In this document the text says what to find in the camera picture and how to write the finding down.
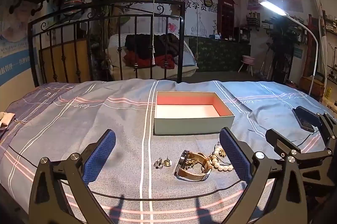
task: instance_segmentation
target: watch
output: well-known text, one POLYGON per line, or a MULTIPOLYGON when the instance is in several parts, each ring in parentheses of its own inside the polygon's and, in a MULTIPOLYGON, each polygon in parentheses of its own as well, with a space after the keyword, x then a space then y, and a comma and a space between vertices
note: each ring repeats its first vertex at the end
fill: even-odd
POLYGON ((190 151, 184 150, 179 158, 178 164, 176 166, 175 175, 187 178, 194 181, 204 181, 208 178, 212 171, 212 165, 209 158, 205 157, 203 153, 192 153, 190 151), (187 170, 185 167, 188 161, 194 161, 195 163, 200 163, 202 165, 203 174, 194 174, 187 170))

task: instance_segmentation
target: leather watch strap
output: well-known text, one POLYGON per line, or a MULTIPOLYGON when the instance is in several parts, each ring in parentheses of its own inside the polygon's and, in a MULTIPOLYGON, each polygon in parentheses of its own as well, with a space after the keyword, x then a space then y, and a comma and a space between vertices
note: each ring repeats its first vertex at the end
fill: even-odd
POLYGON ((184 177, 194 181, 201 181, 206 175, 208 176, 209 172, 212 170, 212 165, 209 158, 205 157, 203 153, 188 152, 187 158, 197 160, 199 163, 201 163, 201 165, 205 168, 205 173, 194 174, 183 168, 179 168, 177 175, 180 177, 184 177))

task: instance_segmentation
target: beige cloth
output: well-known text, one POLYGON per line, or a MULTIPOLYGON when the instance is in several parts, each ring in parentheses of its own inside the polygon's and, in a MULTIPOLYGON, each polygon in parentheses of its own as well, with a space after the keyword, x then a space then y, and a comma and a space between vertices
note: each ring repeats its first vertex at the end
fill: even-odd
POLYGON ((7 129, 15 114, 0 112, 0 131, 7 129))

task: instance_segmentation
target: black clothes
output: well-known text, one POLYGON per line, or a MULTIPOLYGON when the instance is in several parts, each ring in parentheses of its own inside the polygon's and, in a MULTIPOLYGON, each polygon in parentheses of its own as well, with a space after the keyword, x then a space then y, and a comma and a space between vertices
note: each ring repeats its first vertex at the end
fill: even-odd
MULTIPOLYGON (((150 59, 152 51, 149 46, 151 45, 151 35, 149 34, 137 34, 136 36, 136 51, 134 48, 134 35, 127 35, 125 39, 125 46, 127 50, 137 52, 140 59, 150 59)), ((165 35, 154 36, 154 56, 159 57, 165 55, 165 35)), ((168 34, 167 41, 167 54, 173 57, 178 56, 179 52, 179 40, 173 34, 168 34)))

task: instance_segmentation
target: open box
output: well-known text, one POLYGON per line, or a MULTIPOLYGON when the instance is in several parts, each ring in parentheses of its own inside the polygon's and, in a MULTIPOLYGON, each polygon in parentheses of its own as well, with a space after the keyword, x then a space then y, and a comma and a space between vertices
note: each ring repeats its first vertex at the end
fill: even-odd
POLYGON ((216 93, 157 91, 154 134, 218 133, 231 128, 234 117, 216 93))

